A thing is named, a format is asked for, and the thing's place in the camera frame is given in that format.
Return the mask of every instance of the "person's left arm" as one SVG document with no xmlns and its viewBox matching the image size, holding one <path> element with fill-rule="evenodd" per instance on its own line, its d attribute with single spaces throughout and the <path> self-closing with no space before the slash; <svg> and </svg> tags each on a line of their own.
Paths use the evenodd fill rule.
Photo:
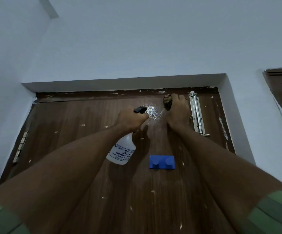
<svg viewBox="0 0 282 234">
<path fill-rule="evenodd" d="M 134 113 L 129 107 L 120 112 L 112 127 L 53 151 L 0 185 L 0 206 L 18 215 L 32 233 L 56 233 L 87 191 L 112 146 L 146 119 L 148 114 Z"/>
</svg>

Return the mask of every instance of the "person's left hand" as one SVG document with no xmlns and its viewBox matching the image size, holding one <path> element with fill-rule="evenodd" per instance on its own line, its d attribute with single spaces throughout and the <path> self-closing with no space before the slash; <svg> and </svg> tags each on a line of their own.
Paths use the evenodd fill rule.
<svg viewBox="0 0 282 234">
<path fill-rule="evenodd" d="M 120 126 L 125 133 L 129 134 L 136 131 L 148 119 L 147 113 L 135 113 L 132 106 L 120 111 L 115 121 L 115 125 Z"/>
</svg>

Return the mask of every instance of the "hand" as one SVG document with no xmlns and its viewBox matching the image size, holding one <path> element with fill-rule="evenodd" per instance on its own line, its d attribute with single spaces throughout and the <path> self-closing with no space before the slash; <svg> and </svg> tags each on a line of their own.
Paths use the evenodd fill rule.
<svg viewBox="0 0 282 234">
<path fill-rule="evenodd" d="M 167 114 L 167 123 L 172 130 L 179 126 L 186 126 L 190 122 L 189 104 L 183 95 L 172 94 L 173 103 Z"/>
<path fill-rule="evenodd" d="M 139 129 L 143 122 L 145 122 L 147 119 L 147 113 L 135 113 L 134 108 L 129 106 L 127 109 L 120 111 L 115 125 L 120 126 L 120 128 L 123 129 L 126 134 L 129 134 Z"/>
</svg>

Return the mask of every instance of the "wood grain surface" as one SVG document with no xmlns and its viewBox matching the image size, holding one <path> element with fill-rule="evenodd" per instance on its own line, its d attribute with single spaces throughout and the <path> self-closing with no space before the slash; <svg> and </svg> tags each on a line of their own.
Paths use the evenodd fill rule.
<svg viewBox="0 0 282 234">
<path fill-rule="evenodd" d="M 150 117 L 134 135 L 137 149 L 131 159 L 126 165 L 104 161 L 60 233 L 235 233 L 166 124 L 163 96 L 176 92 L 188 98 L 191 90 L 123 97 L 108 92 L 78 101 L 69 95 L 69 100 L 39 103 L 15 174 L 62 145 L 112 126 L 121 109 L 146 106 Z M 234 152 L 218 92 L 200 89 L 198 96 L 209 139 Z M 175 156 L 176 169 L 149 169 L 150 155 Z"/>
</svg>

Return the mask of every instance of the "striped shirt sleeve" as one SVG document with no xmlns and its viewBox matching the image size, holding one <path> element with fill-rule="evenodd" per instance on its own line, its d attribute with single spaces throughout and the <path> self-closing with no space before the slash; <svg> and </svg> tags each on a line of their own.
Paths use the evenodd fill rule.
<svg viewBox="0 0 282 234">
<path fill-rule="evenodd" d="M 243 225 L 244 234 L 282 233 L 282 191 L 263 198 Z"/>
<path fill-rule="evenodd" d="M 0 234 L 29 234 L 25 224 L 11 213 L 0 207 Z"/>
</svg>

